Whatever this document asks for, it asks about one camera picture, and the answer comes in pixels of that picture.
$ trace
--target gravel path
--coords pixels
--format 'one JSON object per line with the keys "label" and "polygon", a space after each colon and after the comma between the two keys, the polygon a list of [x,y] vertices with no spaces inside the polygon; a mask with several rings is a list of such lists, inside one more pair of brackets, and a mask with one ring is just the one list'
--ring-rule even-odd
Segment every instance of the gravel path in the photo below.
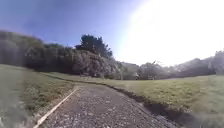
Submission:
{"label": "gravel path", "polygon": [[123,94],[98,85],[80,86],[42,128],[176,128]]}

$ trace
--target blue sky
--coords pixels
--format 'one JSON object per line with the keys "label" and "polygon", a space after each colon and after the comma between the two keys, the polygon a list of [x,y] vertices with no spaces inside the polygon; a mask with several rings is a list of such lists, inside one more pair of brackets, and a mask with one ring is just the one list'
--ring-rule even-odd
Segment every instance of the blue sky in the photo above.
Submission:
{"label": "blue sky", "polygon": [[0,29],[74,46],[102,36],[119,61],[175,65],[224,48],[223,0],[0,0]]}
{"label": "blue sky", "polygon": [[73,46],[82,34],[102,36],[114,53],[137,0],[1,0],[0,29]]}

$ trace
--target asphalt path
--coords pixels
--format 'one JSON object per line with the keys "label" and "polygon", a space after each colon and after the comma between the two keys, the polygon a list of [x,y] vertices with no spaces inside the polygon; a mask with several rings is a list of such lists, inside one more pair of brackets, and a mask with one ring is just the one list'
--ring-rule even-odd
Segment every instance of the asphalt path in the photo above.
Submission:
{"label": "asphalt path", "polygon": [[80,86],[42,128],[176,128],[135,100],[101,85]]}

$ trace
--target green grass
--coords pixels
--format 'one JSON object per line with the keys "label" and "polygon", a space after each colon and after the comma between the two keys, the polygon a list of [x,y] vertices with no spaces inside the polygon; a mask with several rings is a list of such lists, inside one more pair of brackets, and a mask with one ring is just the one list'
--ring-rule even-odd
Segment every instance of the green grass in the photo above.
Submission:
{"label": "green grass", "polygon": [[108,84],[143,96],[153,103],[168,105],[168,109],[190,111],[206,127],[224,125],[224,76],[119,81],[38,73],[6,65],[0,65],[0,116],[13,117],[11,120],[15,121],[37,112],[73,88],[74,82],[68,80]]}
{"label": "green grass", "polygon": [[104,83],[168,105],[168,109],[191,112],[205,127],[224,125],[224,76],[198,76],[168,80],[119,81],[65,74],[51,75],[78,81]]}
{"label": "green grass", "polygon": [[0,117],[3,123],[21,122],[72,89],[74,83],[50,78],[25,68],[0,65]]}

